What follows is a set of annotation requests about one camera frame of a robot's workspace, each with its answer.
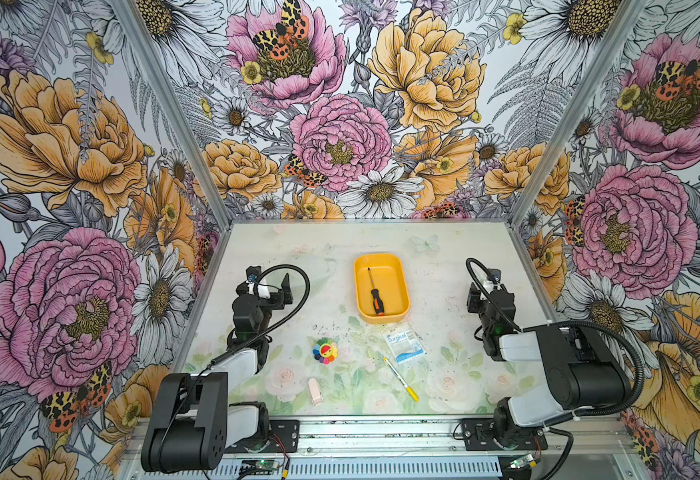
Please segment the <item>black orange screwdriver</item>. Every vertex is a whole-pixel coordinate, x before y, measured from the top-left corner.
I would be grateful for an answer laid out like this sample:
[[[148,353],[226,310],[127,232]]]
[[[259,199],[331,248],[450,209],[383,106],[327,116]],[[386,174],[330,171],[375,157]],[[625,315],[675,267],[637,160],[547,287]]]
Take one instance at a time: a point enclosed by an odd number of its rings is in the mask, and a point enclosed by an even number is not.
[[[377,316],[384,316],[385,315],[385,306],[384,306],[384,303],[381,299],[379,289],[376,286],[372,269],[370,267],[368,267],[367,271],[368,271],[369,279],[370,279],[370,283],[371,283],[372,304],[373,304],[375,314]]]

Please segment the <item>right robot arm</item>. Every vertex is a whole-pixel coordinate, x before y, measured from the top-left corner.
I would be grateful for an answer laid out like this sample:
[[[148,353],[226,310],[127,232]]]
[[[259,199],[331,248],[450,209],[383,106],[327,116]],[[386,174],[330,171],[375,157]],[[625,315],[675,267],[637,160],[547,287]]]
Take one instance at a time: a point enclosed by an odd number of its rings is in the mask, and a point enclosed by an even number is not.
[[[489,431],[502,448],[532,447],[546,427],[581,416],[612,415],[642,393],[644,381],[630,380],[604,341],[624,340],[611,329],[571,321],[522,330],[512,323],[515,296],[502,286],[488,290],[473,283],[467,309],[480,318],[476,334],[492,360],[532,362],[543,370],[539,385],[497,402]]]

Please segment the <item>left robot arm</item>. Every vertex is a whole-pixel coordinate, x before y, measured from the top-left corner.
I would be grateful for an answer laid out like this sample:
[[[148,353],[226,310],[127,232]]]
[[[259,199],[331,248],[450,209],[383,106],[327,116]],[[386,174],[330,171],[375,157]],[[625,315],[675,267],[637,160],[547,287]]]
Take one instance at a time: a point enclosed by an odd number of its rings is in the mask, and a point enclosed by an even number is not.
[[[161,381],[141,449],[145,472],[210,471],[230,448],[273,441],[264,403],[230,400],[268,360],[273,312],[293,303],[288,275],[279,286],[261,284],[263,276],[260,267],[251,267],[236,288],[227,350],[197,374],[172,373]]]

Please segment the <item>yellow plastic bin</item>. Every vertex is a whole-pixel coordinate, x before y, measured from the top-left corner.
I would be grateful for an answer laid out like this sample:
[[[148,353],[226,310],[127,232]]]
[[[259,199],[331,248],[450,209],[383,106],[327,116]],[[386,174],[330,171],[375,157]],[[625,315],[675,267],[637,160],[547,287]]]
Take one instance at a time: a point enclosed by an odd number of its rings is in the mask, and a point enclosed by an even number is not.
[[[385,306],[384,316],[377,316],[373,308],[368,267],[372,269]],[[353,269],[357,307],[361,318],[372,325],[403,321],[410,311],[411,299],[402,261],[391,253],[373,253],[358,257]]]

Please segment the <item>colourful round fidget toy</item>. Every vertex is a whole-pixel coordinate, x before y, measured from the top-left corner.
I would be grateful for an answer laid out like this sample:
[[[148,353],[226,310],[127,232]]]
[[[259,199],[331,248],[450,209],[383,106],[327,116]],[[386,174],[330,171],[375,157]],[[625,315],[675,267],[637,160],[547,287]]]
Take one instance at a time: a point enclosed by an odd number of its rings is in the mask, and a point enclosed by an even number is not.
[[[314,344],[312,355],[317,362],[329,365],[339,357],[338,344],[331,338],[321,338]]]

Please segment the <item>blue white sachet packet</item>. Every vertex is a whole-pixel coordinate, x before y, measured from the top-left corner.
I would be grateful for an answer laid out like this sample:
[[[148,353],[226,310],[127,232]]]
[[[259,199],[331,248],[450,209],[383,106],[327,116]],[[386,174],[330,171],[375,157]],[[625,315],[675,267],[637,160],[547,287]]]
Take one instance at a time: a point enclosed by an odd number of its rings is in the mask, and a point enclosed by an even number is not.
[[[426,354],[420,337],[411,327],[400,325],[389,329],[383,338],[398,365],[412,362]]]

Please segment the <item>pink eraser block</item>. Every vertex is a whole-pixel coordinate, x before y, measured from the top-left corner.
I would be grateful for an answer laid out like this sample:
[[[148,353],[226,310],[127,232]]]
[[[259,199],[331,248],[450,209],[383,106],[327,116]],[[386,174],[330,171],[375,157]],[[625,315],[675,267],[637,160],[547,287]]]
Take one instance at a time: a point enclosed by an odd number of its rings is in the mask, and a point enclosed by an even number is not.
[[[319,406],[324,403],[321,387],[316,378],[308,379],[308,392],[314,406]]]

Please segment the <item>green circuit board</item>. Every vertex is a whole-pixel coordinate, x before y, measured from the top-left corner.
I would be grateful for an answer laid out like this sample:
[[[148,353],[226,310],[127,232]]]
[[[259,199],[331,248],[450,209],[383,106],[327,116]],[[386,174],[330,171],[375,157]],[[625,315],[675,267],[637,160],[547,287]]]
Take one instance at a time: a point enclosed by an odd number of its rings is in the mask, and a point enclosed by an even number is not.
[[[243,460],[241,463],[240,470],[238,472],[238,478],[243,479],[247,476],[252,475],[273,475],[280,473],[282,468],[285,466],[284,463],[276,460],[266,460],[266,459],[249,459]]]

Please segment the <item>small yellow-handled screwdriver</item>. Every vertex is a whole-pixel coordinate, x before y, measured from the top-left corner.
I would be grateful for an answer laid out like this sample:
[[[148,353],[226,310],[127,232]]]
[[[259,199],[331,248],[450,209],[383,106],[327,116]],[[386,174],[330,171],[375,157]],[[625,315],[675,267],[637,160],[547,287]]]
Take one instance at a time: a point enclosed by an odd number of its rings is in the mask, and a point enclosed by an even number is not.
[[[387,358],[383,358],[384,363],[390,368],[394,376],[397,378],[397,380],[402,384],[403,388],[406,390],[407,394],[410,396],[410,398],[418,403],[419,402],[419,396],[418,394],[414,391],[414,389],[409,385],[409,383],[405,380],[403,375],[399,372],[399,370],[393,365],[393,363]]]

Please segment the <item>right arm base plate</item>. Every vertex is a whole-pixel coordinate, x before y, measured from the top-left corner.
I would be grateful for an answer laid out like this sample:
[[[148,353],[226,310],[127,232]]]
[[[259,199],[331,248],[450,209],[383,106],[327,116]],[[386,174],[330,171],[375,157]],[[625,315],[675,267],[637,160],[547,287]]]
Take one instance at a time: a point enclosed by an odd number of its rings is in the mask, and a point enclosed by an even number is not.
[[[534,450],[548,449],[544,432],[539,428],[496,426],[488,417],[465,418],[459,422],[457,433],[467,451]]]

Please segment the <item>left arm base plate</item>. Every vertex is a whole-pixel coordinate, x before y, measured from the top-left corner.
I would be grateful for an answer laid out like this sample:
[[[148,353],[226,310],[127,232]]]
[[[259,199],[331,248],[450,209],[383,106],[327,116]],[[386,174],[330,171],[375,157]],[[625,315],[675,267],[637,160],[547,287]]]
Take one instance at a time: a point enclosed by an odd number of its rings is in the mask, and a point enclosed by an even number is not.
[[[276,419],[270,421],[270,436],[267,439],[247,438],[228,447],[225,454],[287,454],[296,453],[299,446],[301,422]]]

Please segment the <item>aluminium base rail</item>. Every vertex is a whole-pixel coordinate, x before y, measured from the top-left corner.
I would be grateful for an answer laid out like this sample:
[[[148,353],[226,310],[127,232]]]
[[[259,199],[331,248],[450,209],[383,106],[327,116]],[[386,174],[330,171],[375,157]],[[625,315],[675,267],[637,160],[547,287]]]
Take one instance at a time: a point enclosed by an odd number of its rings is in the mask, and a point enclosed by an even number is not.
[[[285,464],[292,479],[647,479],[650,474],[616,417],[545,432],[544,451],[467,451],[460,415],[285,416],[301,422],[296,453],[224,454],[213,470],[179,479],[236,479],[243,460]]]

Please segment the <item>left aluminium frame post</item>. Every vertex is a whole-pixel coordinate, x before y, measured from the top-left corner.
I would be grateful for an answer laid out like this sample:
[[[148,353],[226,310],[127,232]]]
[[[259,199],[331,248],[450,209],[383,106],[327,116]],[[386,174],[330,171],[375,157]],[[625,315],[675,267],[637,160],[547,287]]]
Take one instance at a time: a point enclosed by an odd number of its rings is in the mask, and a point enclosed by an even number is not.
[[[232,228],[229,212],[201,154],[199,143],[182,111],[171,79],[164,68],[162,57],[149,37],[149,32],[137,5],[133,1],[116,1],[113,9],[147,80],[160,101],[179,146],[184,151],[221,230],[224,233],[229,233]]]

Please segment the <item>aluminium frame post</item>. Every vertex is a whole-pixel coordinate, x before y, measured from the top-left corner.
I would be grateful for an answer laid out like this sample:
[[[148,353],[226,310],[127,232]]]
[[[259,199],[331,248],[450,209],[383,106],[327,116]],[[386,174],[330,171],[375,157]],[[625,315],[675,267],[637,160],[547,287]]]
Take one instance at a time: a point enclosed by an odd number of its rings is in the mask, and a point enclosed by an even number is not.
[[[149,37],[149,32],[137,5],[133,1],[116,1],[113,9],[147,80],[160,101],[179,146],[184,151],[221,230],[224,233],[229,233],[232,228],[229,212],[201,154],[199,143],[182,111],[171,79],[164,68],[162,57]]]
[[[521,193],[512,212],[509,225],[518,228],[526,212],[535,203],[547,178],[552,173],[559,157],[564,152],[568,139],[574,130],[588,101],[596,95],[601,82],[606,77],[615,59],[623,52],[629,34],[637,25],[647,2],[644,0],[623,1],[612,25],[606,32],[601,46],[593,57],[593,64],[583,71],[580,84],[577,86],[571,101],[566,106],[564,114],[554,134],[546,145],[540,163],[531,175],[529,183]]]

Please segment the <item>right aluminium frame post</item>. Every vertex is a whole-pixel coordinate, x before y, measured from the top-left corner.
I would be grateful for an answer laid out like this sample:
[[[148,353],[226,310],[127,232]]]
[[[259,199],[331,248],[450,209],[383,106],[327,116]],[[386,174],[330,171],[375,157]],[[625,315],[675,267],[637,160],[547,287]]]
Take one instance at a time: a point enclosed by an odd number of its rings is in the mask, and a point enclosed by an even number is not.
[[[547,178],[552,173],[559,157],[564,152],[568,139],[574,130],[588,101],[596,95],[601,82],[606,77],[615,59],[623,52],[629,34],[637,25],[647,2],[644,0],[623,1],[612,25],[606,32],[601,46],[593,57],[593,64],[583,71],[580,84],[577,86],[571,101],[566,106],[564,114],[554,134],[546,145],[540,163],[531,175],[529,183],[521,193],[512,212],[509,225],[518,228],[526,212],[535,203]]]

